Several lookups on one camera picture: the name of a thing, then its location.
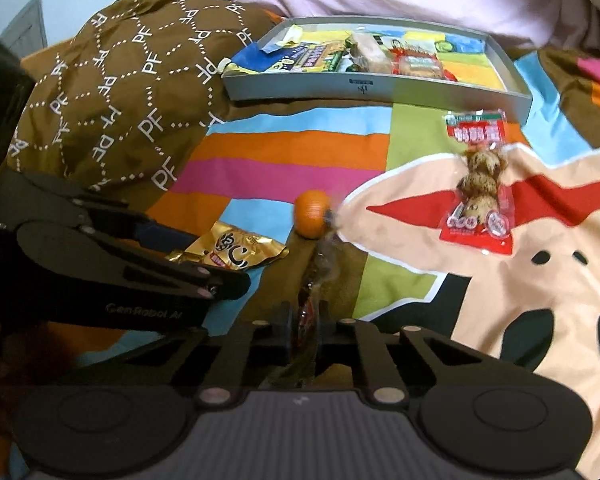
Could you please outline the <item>brown PF patterned pillow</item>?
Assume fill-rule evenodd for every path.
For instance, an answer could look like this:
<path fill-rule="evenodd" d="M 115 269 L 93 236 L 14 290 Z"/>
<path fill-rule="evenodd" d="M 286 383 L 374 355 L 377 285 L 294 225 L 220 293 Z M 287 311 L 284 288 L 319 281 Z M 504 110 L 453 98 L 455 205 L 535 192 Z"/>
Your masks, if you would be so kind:
<path fill-rule="evenodd" d="M 230 108 L 220 64 L 280 21 L 234 0 L 118 0 L 23 65 L 6 162 L 146 210 Z"/>

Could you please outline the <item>grey tray with colourful liner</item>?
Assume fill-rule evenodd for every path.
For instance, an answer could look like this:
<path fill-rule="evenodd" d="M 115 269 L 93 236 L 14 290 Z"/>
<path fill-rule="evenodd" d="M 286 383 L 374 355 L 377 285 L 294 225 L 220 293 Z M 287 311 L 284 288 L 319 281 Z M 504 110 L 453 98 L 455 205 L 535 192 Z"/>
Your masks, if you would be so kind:
<path fill-rule="evenodd" d="M 230 98 L 367 100 L 524 122 L 532 94 L 485 32 L 362 15 L 282 21 L 221 64 Z"/>

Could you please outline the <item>green label biscuit pack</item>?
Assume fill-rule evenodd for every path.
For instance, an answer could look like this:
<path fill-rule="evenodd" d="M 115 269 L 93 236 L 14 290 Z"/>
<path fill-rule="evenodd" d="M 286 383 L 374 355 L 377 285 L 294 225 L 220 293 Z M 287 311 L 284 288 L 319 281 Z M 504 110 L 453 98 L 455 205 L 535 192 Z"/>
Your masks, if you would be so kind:
<path fill-rule="evenodd" d="M 374 39 L 381 50 L 392 55 L 413 55 L 418 51 L 414 44 L 409 44 L 403 38 L 374 35 Z"/>

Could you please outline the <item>gold duck heart snack pack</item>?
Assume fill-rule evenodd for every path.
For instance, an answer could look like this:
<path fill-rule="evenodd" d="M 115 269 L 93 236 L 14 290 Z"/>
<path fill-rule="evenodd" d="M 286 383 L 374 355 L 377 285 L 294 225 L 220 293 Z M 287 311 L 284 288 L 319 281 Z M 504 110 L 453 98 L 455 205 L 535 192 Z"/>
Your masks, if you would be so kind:
<path fill-rule="evenodd" d="M 190 262 L 245 271 L 285 258 L 288 254 L 289 249 L 272 237 L 217 221 L 206 234 L 185 249 L 174 249 L 166 258 L 174 263 Z"/>

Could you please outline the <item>small orange mandarin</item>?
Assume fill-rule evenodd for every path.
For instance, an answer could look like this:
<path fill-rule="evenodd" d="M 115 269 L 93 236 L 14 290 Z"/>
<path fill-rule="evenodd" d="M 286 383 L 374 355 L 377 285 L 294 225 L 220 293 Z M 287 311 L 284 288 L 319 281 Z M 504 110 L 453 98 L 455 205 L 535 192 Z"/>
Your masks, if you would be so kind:
<path fill-rule="evenodd" d="M 329 196 L 322 190 L 307 190 L 294 201 L 294 230 L 308 240 L 317 240 L 326 230 Z"/>

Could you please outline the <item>red quail egg snack pack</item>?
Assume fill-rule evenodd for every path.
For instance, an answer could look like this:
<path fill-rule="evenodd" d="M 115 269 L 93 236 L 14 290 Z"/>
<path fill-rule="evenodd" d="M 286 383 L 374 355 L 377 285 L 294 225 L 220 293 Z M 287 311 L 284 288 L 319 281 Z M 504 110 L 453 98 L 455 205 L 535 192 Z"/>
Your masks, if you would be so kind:
<path fill-rule="evenodd" d="M 452 208 L 441 222 L 445 242 L 476 248 L 486 254 L 510 255 L 515 220 L 513 195 L 503 184 L 506 115 L 502 110 L 449 112 L 446 133 L 464 146 L 463 170 L 454 191 Z"/>

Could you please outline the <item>red snack pack in tray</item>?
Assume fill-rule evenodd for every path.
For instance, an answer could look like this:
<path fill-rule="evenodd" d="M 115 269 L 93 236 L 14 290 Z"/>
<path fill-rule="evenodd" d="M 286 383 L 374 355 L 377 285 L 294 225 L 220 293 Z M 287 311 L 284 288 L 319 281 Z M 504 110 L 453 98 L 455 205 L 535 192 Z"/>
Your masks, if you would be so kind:
<path fill-rule="evenodd" d="M 396 75 L 424 79 L 457 82 L 458 79 L 446 70 L 440 60 L 426 51 L 398 47 L 389 50 L 392 57 L 392 72 Z"/>

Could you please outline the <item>yellow blue calcium snack pack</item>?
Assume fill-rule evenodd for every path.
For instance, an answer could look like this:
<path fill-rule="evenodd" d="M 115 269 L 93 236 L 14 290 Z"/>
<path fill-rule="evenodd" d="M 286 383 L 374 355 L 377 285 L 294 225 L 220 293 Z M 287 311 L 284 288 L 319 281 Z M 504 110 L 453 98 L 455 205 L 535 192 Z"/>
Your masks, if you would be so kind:
<path fill-rule="evenodd" d="M 271 66 L 273 72 L 336 72 L 347 44 L 343 40 L 299 44 Z"/>

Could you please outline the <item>colourful cartoon bed sheet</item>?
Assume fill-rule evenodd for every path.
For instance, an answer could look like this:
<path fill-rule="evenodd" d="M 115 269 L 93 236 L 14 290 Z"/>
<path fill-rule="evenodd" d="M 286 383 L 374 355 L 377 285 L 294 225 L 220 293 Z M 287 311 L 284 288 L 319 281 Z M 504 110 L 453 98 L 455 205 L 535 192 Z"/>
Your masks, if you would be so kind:
<path fill-rule="evenodd" d="M 291 232 L 291 205 L 321 188 L 343 206 L 332 308 L 387 332 L 424 326 L 573 388 L 594 420 L 579 468 L 600 479 L 600 58 L 544 49 L 516 66 L 533 101 L 507 129 L 513 206 L 493 246 L 451 217 L 465 148 L 434 108 L 223 105 L 208 124 L 179 127 L 168 105 L 158 145 L 132 134 L 86 178 L 177 229 L 222 220 L 288 244 L 244 299 L 211 311 L 216 334 L 292 294 L 311 246 Z"/>

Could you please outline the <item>white rice cracker bar pack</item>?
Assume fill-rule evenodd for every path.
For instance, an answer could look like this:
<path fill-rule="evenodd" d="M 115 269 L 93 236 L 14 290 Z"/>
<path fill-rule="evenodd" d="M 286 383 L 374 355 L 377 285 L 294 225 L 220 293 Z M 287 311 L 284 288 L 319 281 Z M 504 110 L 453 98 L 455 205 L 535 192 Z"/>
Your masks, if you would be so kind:
<path fill-rule="evenodd" d="M 378 46 L 368 32 L 354 32 L 351 37 L 350 55 L 362 72 L 392 74 L 392 58 Z"/>

